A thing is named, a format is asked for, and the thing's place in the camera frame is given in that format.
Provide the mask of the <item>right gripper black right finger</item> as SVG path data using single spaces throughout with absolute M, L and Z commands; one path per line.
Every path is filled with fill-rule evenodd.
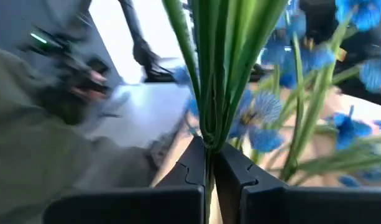
M 381 224 L 381 187 L 289 186 L 230 144 L 214 165 L 223 224 Z

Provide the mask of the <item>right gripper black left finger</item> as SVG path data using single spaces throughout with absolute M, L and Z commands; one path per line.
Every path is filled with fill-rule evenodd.
M 204 224 L 205 149 L 195 137 L 155 186 L 63 197 L 44 211 L 43 224 Z

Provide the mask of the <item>blue artificial flower spray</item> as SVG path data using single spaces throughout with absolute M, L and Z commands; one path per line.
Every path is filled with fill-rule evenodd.
M 288 8 L 287 0 L 267 0 L 265 25 L 271 26 L 266 42 L 267 52 L 272 53 L 272 95 L 279 86 L 290 85 L 291 93 L 280 111 L 273 111 L 262 120 L 262 134 L 251 134 L 252 141 L 261 140 L 255 146 L 259 152 L 270 152 L 282 145 L 280 128 L 291 114 L 295 114 L 295 126 L 287 157 L 277 170 L 278 178 L 288 182 L 298 172 L 304 179 L 326 173 L 346 173 L 358 168 L 381 165 L 381 135 L 357 140 L 343 151 L 334 148 L 337 129 L 327 122 L 326 133 L 334 138 L 331 152 L 325 156 L 300 162 L 306 145 L 317 132 L 317 123 L 328 90 L 334 85 L 334 68 L 340 45 L 349 24 L 359 29 L 373 27 L 381 17 L 381 0 L 335 0 L 338 26 L 331 38 L 315 45 L 305 40 L 305 19 L 299 10 Z
M 284 142 L 269 124 L 278 118 L 279 100 L 269 91 L 248 98 L 250 72 L 288 0 L 191 0 L 194 34 L 180 0 L 162 0 L 190 74 L 206 153 L 206 183 L 241 197 L 243 188 L 223 187 L 229 168 L 223 149 L 228 138 L 247 135 L 256 152 Z
M 381 120 L 375 119 L 371 123 L 352 117 L 354 106 L 348 114 L 335 112 L 324 118 L 337 129 L 335 150 L 343 151 L 357 140 L 373 136 L 375 131 L 381 131 Z M 350 174 L 342 175 L 338 181 L 346 187 L 360 187 L 362 185 L 381 185 L 381 165 L 372 168 L 358 168 Z

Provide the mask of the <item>black computer mouse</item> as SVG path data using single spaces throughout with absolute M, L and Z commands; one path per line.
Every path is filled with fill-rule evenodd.
M 59 60 L 56 67 L 60 70 L 57 79 L 37 93 L 37 103 L 66 124 L 80 124 L 85 119 L 87 107 L 94 101 L 81 98 L 70 88 L 88 71 L 94 70 L 106 77 L 110 68 L 98 57 L 79 62 Z

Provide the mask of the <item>person's hand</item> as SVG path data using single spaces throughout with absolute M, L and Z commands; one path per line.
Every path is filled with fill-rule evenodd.
M 106 80 L 106 77 L 102 74 L 90 70 L 73 84 L 70 91 L 85 100 L 103 100 L 110 90 L 110 87 L 106 84 Z

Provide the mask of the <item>grey side desk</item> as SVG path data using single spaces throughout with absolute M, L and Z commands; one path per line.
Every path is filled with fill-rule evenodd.
M 164 133 L 146 147 L 88 139 L 39 104 L 46 86 L 0 49 L 0 224 L 42 224 L 47 205 L 69 194 L 148 187 L 175 138 Z

